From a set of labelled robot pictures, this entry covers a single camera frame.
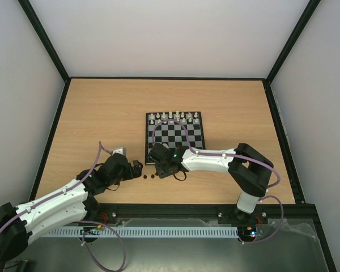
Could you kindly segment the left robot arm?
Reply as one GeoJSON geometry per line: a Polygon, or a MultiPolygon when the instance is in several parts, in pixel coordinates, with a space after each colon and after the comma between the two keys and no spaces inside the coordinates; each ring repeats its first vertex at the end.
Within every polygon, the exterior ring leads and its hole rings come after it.
{"type": "Polygon", "coordinates": [[[143,165],[113,154],[105,162],[82,171],[63,187],[34,201],[0,206],[0,261],[20,255],[30,244],[51,230],[96,217],[95,196],[112,185],[141,177],[143,165]]]}

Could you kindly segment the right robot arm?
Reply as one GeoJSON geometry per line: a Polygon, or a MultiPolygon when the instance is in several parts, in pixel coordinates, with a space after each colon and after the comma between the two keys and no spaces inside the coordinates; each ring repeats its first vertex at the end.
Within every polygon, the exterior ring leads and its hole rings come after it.
{"type": "Polygon", "coordinates": [[[212,171],[229,174],[241,189],[236,216],[242,222],[256,214],[256,204],[265,196],[274,164],[246,143],[227,150],[201,150],[188,146],[165,147],[156,143],[148,157],[160,178],[177,173],[212,171]]]}

